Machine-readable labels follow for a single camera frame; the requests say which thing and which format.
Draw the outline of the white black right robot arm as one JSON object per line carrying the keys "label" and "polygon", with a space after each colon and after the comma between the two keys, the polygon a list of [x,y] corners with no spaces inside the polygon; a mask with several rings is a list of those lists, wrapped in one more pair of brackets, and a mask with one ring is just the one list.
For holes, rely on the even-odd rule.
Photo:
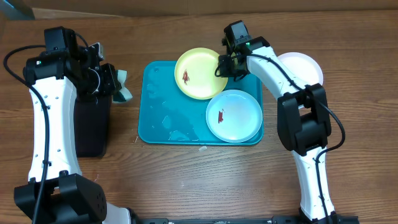
{"label": "white black right robot arm", "polygon": [[326,153],[331,119],[326,91],[292,73],[276,56],[270,43],[250,35],[225,37],[226,55],[219,57],[215,75],[255,75],[277,100],[277,133],[292,153],[301,189],[301,223],[338,223],[326,176]]}

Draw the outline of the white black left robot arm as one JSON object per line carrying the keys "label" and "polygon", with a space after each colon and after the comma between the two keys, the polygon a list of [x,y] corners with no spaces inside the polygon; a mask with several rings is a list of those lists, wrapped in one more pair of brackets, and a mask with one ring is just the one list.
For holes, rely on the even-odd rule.
{"label": "white black left robot arm", "polygon": [[119,72],[90,50],[53,50],[30,58],[25,82],[34,104],[34,157],[16,205],[33,223],[136,223],[134,213],[106,201],[103,189],[83,177],[76,155],[75,104],[84,96],[115,94]]}

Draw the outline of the white plate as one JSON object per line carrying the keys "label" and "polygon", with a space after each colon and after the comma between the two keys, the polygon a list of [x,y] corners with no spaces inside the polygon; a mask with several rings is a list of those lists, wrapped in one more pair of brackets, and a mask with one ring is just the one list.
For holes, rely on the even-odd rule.
{"label": "white plate", "polygon": [[284,64],[291,80],[299,79],[305,85],[323,85],[323,72],[319,64],[310,56],[299,52],[287,52],[277,57]]}

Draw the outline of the yellow-green plate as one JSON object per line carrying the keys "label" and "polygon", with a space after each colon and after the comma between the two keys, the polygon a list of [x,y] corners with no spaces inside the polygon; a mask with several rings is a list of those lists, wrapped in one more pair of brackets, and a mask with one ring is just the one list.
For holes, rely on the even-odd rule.
{"label": "yellow-green plate", "polygon": [[179,89],[196,100],[211,99],[221,93],[228,78],[215,75],[220,55],[208,48],[194,48],[177,60],[174,76]]}

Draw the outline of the green and yellow sponge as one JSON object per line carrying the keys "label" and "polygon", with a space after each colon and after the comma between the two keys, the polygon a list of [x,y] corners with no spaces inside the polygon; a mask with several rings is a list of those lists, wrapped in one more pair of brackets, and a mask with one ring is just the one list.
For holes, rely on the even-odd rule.
{"label": "green and yellow sponge", "polygon": [[113,96],[113,103],[126,103],[133,98],[131,92],[125,87],[127,80],[127,71],[116,71],[118,82],[121,84],[121,89]]}

